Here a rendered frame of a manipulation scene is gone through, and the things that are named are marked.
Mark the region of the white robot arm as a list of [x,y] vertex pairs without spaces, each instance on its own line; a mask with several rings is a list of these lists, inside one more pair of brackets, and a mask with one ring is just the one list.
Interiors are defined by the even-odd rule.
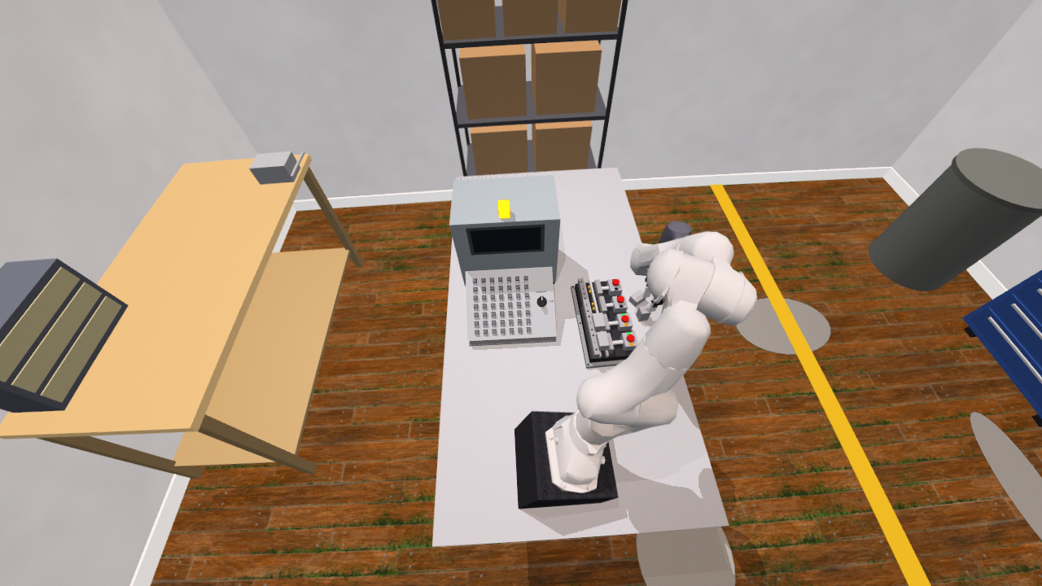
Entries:
[[708,318],[736,326],[753,312],[756,289],[731,269],[729,239],[691,233],[690,224],[669,222],[658,244],[632,249],[630,269],[647,277],[654,303],[663,300],[662,314],[628,359],[585,379],[577,411],[545,431],[552,483],[563,491],[597,488],[609,440],[673,422],[678,400],[671,388],[706,345]]

